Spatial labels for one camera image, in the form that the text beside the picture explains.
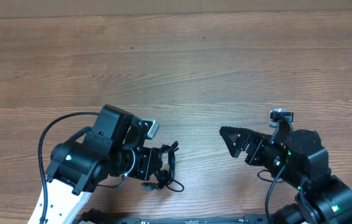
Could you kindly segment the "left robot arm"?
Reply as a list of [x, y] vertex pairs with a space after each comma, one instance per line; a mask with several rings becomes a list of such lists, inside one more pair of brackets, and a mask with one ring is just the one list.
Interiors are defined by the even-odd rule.
[[112, 105], [104, 105], [94, 115], [92, 127], [82, 128], [54, 147], [48, 167], [42, 165], [45, 136], [70, 115], [55, 119], [44, 129], [38, 146], [42, 191], [29, 223], [72, 223], [109, 176], [139, 179], [147, 191], [160, 190], [172, 180], [171, 172], [162, 170], [162, 157], [171, 155], [177, 145], [144, 145], [159, 129], [156, 120], [140, 119]]

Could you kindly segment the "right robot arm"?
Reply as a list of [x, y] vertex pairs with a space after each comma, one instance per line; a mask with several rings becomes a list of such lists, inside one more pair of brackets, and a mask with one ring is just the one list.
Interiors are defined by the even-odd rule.
[[232, 157], [245, 152], [248, 165], [263, 166], [275, 181], [297, 189], [295, 203], [266, 214], [269, 223], [352, 223], [352, 190], [331, 173], [316, 131], [283, 124], [270, 135], [223, 126], [220, 136]]

